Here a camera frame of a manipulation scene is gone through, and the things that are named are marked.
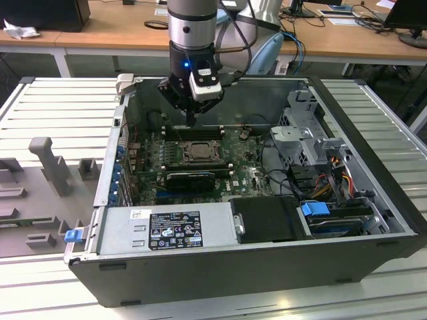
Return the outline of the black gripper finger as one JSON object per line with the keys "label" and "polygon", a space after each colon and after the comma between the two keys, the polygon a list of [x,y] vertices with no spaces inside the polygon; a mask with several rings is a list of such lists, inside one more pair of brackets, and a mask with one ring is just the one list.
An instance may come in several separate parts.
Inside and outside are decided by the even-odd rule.
{"label": "black gripper finger", "polygon": [[167,102],[185,117],[185,124],[191,126],[191,93],[184,81],[163,79],[157,89]]}
{"label": "black gripper finger", "polygon": [[197,118],[204,113],[207,113],[209,110],[213,109],[219,102],[224,98],[224,93],[220,93],[215,99],[210,99],[206,101],[196,101],[191,100],[192,110],[191,110],[191,125],[194,126]]}

